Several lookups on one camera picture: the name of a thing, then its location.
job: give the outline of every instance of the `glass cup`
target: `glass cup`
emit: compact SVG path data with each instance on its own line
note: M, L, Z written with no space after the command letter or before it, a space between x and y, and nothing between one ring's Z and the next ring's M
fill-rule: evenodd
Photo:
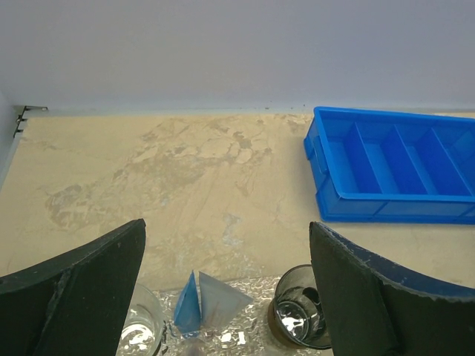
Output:
M160 300L149 289L136 284L116 356L157 355L164 326Z
M285 346L331 348L312 265L294 267L282 276L267 319L272 334Z

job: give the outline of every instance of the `countertop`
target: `countertop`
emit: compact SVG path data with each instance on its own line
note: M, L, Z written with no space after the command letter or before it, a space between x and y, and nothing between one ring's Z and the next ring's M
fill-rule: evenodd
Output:
M145 218L139 281L182 286L309 263L319 220L302 140L310 114L29 119L0 191L0 275ZM475 228L329 223L365 248L475 288Z

